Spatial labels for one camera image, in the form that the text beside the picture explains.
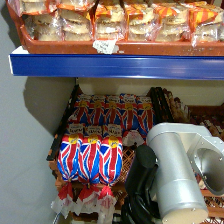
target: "store shelf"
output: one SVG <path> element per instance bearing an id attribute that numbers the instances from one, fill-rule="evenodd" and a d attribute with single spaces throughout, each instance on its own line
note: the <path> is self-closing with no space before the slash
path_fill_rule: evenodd
<path id="1" fill-rule="evenodd" d="M 29 54 L 9 56 L 15 76 L 224 80 L 224 56 Z"/>

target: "plastic bag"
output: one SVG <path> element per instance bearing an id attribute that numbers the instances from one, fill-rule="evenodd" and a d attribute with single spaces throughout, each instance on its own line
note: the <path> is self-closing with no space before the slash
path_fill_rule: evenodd
<path id="1" fill-rule="evenodd" d="M 57 9 L 55 0 L 8 0 L 8 4 L 18 16 L 46 14 Z"/>
<path id="2" fill-rule="evenodd" d="M 65 41 L 90 41 L 92 39 L 92 23 L 89 12 L 61 9 L 60 16 Z"/>
<path id="3" fill-rule="evenodd" d="M 95 40 L 122 40 L 125 38 L 126 21 L 119 0 L 104 0 L 95 12 Z"/>
<path id="4" fill-rule="evenodd" d="M 177 3 L 152 4 L 159 16 L 160 29 L 155 41 L 172 42 L 190 39 L 188 8 Z"/>
<path id="5" fill-rule="evenodd" d="M 146 3 L 131 0 L 126 0 L 124 6 L 128 23 L 127 39 L 131 41 L 153 40 L 157 25 L 153 8 L 148 7 Z"/>

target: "white wall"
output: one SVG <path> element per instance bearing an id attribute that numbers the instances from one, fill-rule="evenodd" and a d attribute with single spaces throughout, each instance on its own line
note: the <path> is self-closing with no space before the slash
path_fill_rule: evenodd
<path id="1" fill-rule="evenodd" d="M 19 46 L 19 41 L 4 1 L 0 10 L 0 223 L 48 224 L 55 216 L 50 204 L 57 193 L 45 159 L 74 79 L 13 77 L 8 54 Z M 224 102 L 224 81 L 79 81 L 87 94 L 144 95 L 151 86 L 162 86 L 186 104 Z"/>

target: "union jack packaging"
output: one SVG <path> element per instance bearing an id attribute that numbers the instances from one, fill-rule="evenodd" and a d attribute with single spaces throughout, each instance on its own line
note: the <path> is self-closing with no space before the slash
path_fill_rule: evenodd
<path id="1" fill-rule="evenodd" d="M 139 132 L 142 135 L 147 135 L 149 130 L 156 125 L 156 116 L 153 110 L 150 97 L 137 97 L 138 105 L 138 121 Z"/>
<path id="2" fill-rule="evenodd" d="M 89 105 L 89 124 L 103 125 L 104 122 L 105 96 L 94 95 Z"/>
<path id="3" fill-rule="evenodd" d="M 122 167 L 122 137 L 121 126 L 109 124 L 104 127 L 104 139 L 100 147 L 100 182 L 106 186 L 98 198 L 98 224 L 112 223 L 116 199 L 111 192 L 121 173 Z"/>
<path id="4" fill-rule="evenodd" d="M 99 150 L 102 141 L 100 126 L 86 127 L 85 136 L 79 153 L 78 180 L 85 184 L 76 204 L 75 213 L 97 212 L 97 198 L 99 189 Z"/>
<path id="5" fill-rule="evenodd" d="M 105 99 L 104 124 L 121 124 L 121 102 L 119 96 L 107 95 Z"/>
<path id="6" fill-rule="evenodd" d="M 74 105 L 74 112 L 69 117 L 68 121 L 76 124 L 87 124 L 88 123 L 88 110 L 91 96 L 80 94 Z"/>
<path id="7" fill-rule="evenodd" d="M 68 124 L 67 133 L 62 138 L 57 166 L 66 185 L 60 190 L 51 208 L 62 213 L 66 218 L 69 211 L 74 211 L 71 181 L 78 179 L 78 157 L 83 142 L 83 126 L 81 124 Z"/>
<path id="8" fill-rule="evenodd" d="M 121 94 L 121 115 L 124 130 L 138 129 L 138 109 L 136 96 L 133 94 Z"/>

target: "metal machine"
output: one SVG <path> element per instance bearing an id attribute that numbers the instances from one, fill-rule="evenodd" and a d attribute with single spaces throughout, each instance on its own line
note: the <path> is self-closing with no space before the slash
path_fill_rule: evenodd
<path id="1" fill-rule="evenodd" d="M 224 142 L 203 126 L 161 123 L 136 150 L 125 189 L 122 223 L 196 224 L 208 210 L 196 181 L 224 194 Z"/>

